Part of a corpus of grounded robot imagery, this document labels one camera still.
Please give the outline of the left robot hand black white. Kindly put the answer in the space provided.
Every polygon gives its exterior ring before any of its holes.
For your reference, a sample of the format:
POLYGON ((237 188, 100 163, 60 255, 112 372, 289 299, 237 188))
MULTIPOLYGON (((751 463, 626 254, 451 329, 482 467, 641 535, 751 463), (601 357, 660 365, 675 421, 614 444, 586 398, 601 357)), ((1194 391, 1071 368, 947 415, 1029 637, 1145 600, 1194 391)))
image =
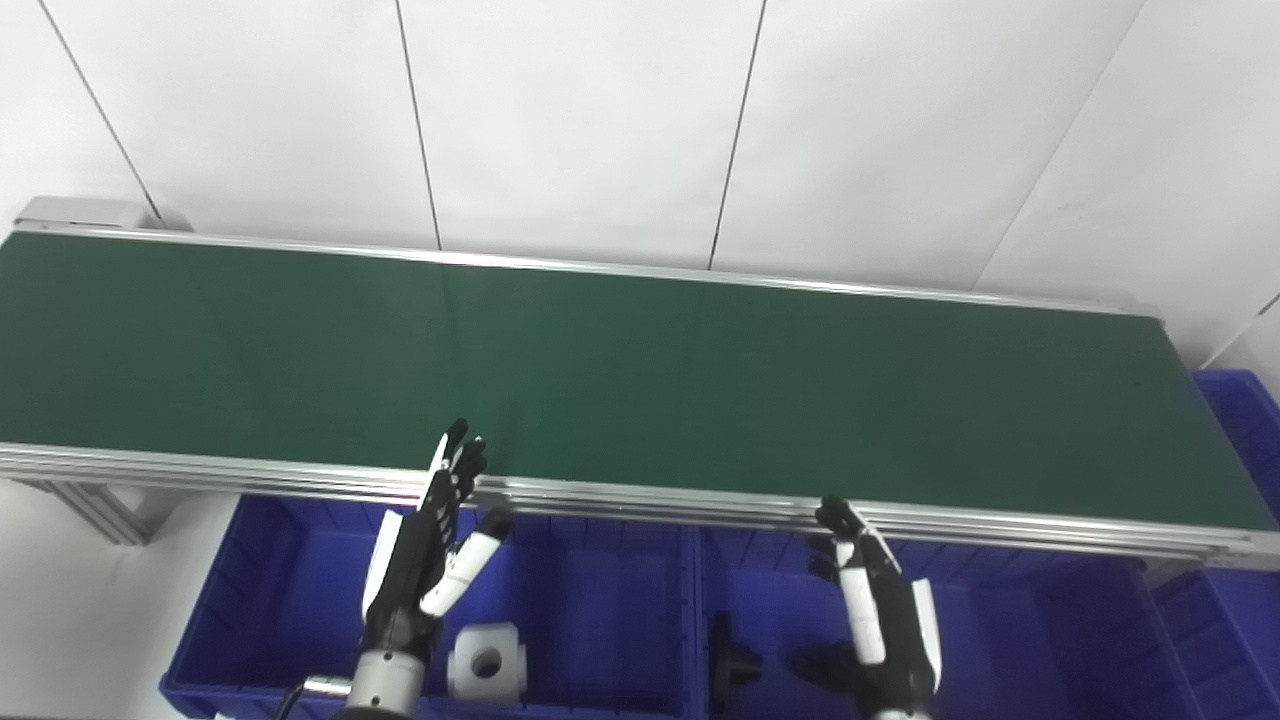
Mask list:
POLYGON ((495 507, 458 536, 462 503, 488 465, 485 452, 485 439, 456 419, 436 443, 413 509, 385 512, 366 575, 361 652, 429 664, 445 615, 512 532, 512 512, 495 507))

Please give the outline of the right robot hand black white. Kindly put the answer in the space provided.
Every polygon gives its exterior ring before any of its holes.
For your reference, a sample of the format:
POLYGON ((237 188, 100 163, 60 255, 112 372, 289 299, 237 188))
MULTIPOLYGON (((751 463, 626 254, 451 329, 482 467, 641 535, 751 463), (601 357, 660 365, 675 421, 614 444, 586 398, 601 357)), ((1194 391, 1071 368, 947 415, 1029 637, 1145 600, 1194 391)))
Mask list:
POLYGON ((851 638, 796 652, 794 670, 850 694, 864 719, 936 719, 942 652, 931 583, 908 578, 882 533, 846 500, 824 497, 815 520, 831 533, 823 559, 851 638))

